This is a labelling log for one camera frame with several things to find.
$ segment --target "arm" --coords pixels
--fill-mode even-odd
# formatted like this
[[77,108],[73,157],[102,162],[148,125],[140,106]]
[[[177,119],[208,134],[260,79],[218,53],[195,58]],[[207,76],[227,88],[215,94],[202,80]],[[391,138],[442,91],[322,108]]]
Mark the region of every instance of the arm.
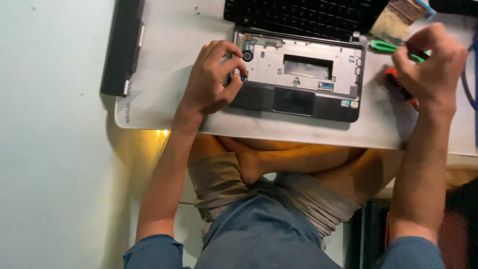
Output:
[[[226,52],[235,56],[220,65]],[[141,202],[136,242],[150,235],[174,236],[174,216],[181,199],[191,146],[204,117],[232,102],[242,87],[238,75],[232,77],[229,86],[222,86],[224,77],[235,69],[246,75],[246,66],[240,58],[239,48],[226,41],[213,41],[199,53],[174,115],[166,147]]]
[[393,56],[403,85],[420,107],[393,189],[390,233],[391,240],[413,235],[436,243],[445,208],[446,155],[456,111],[456,85],[467,52],[441,24],[421,30],[409,43],[433,53],[417,65],[410,63],[405,47]]

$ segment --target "sleeve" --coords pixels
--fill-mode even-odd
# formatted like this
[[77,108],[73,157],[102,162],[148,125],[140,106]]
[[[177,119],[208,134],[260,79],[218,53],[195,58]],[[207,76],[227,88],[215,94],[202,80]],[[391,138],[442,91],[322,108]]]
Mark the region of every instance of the sleeve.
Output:
[[390,244],[377,269],[445,269],[438,246],[417,236],[404,236]]
[[152,235],[123,256],[124,269],[183,269],[183,244],[169,235]]

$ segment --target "blue shirt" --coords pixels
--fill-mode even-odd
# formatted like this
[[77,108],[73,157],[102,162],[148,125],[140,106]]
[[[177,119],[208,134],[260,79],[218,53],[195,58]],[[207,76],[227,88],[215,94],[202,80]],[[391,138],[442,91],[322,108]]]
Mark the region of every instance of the blue shirt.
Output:
[[[183,245],[149,236],[126,252],[126,269],[182,269]],[[395,240],[387,269],[444,269],[438,247],[420,237]],[[195,269],[339,269],[320,248],[317,229],[282,197],[267,191],[235,201],[213,223]]]

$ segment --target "touchpad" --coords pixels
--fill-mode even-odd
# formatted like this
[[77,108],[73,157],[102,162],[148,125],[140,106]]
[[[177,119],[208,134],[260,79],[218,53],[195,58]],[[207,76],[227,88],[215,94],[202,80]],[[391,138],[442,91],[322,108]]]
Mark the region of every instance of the touchpad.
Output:
[[312,116],[314,102],[313,92],[275,88],[272,109],[276,112]]

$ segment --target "white desk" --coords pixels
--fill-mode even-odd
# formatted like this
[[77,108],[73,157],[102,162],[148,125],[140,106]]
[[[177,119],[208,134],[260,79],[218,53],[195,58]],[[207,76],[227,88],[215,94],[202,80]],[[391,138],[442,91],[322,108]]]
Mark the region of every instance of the white desk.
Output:
[[[222,18],[224,0],[146,1],[146,34],[130,96],[117,98],[116,123],[123,128],[169,129],[184,92],[191,65],[202,45],[231,40],[232,23]],[[439,14],[448,31],[464,45],[471,44],[476,20]],[[428,21],[419,21],[412,32]],[[408,141],[417,113],[380,84],[391,57],[367,53],[359,119],[352,124],[300,116],[226,108],[209,116],[201,132],[234,137],[304,143],[396,149]],[[474,60],[467,69],[474,89]],[[450,134],[450,153],[477,155],[475,113],[458,84],[457,106]]]

